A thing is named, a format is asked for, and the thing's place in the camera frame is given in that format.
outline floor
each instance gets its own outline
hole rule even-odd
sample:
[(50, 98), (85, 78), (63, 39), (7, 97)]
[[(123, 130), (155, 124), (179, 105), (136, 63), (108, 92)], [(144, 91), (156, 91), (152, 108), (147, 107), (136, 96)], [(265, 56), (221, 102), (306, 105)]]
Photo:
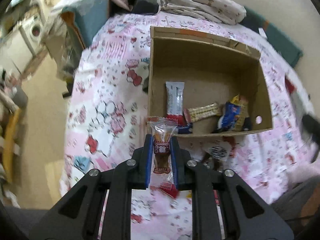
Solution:
[(14, 185), (10, 187), (23, 208), (49, 209), (60, 198), (64, 132), (68, 102), (62, 98), (65, 82), (57, 79), (57, 66), (47, 54), (22, 88), (28, 106), (20, 127), (21, 156), (14, 160)]

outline black device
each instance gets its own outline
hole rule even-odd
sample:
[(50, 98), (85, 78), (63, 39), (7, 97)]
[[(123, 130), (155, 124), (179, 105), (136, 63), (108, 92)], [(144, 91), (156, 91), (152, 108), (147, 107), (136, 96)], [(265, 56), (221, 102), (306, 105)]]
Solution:
[[(132, 189), (146, 189), (150, 180), (153, 138), (115, 169), (90, 170), (31, 230), (30, 240), (97, 239), (106, 192), (109, 190), (101, 240), (130, 240)], [(174, 183), (192, 190), (192, 238), (220, 240), (213, 190), (218, 192), (226, 239), (292, 240), (290, 227), (233, 170), (209, 170), (170, 141)]]

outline pink floral bed sheet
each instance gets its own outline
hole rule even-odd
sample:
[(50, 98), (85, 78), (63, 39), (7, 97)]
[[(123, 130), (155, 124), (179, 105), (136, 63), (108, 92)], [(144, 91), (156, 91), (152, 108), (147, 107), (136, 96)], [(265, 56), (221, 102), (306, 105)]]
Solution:
[[(65, 136), (65, 169), (60, 181), (64, 195), (87, 171), (116, 167), (143, 146), (148, 77), (150, 26), (188, 28), (231, 38), (261, 52), (274, 129), (231, 140), (226, 167), (235, 170), (267, 203), (288, 188), (286, 170), (308, 162), (312, 151), (300, 136), (284, 85), (287, 74), (306, 108), (308, 95), (292, 68), (255, 32), (241, 25), (224, 25), (160, 12), (155, 16), (126, 14), (109, 19), (82, 53)], [(195, 158), (205, 141), (180, 139), (180, 147)], [(176, 200), (152, 189), (132, 193), (132, 239), (177, 239), (191, 234), (191, 199)]]

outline silver bolt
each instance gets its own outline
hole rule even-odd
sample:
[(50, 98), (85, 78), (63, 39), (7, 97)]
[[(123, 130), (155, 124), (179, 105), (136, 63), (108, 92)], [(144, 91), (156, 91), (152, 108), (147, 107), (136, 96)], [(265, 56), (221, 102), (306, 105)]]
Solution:
[(190, 160), (190, 161), (187, 161), (187, 165), (190, 166), (190, 167), (194, 167), (197, 165), (197, 162), (194, 161), (194, 160)]
[(94, 176), (97, 176), (99, 174), (99, 170), (97, 169), (92, 169), (89, 171), (89, 175), (94, 177)]
[(130, 160), (127, 160), (127, 165), (128, 166), (134, 166), (134, 165), (136, 165), (136, 161), (135, 160), (133, 160), (133, 159), (130, 159)]
[(227, 177), (233, 177), (233, 175), (235, 174), (235, 172), (233, 170), (226, 170), (224, 172), (224, 174), (227, 176)]

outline open cardboard box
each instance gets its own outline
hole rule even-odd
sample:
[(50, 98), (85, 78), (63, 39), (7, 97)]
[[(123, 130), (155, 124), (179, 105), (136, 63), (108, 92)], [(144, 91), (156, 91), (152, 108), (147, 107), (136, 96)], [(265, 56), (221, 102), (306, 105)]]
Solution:
[(239, 94), (249, 101), (252, 121), (250, 131), (212, 134), (219, 119), (213, 116), (195, 122), (192, 134), (177, 136), (235, 136), (272, 129), (269, 95), (257, 50), (228, 38), (186, 29), (151, 27), (151, 38), (149, 116), (166, 116), (165, 82), (175, 81), (185, 83), (183, 108), (213, 102), (223, 105)]

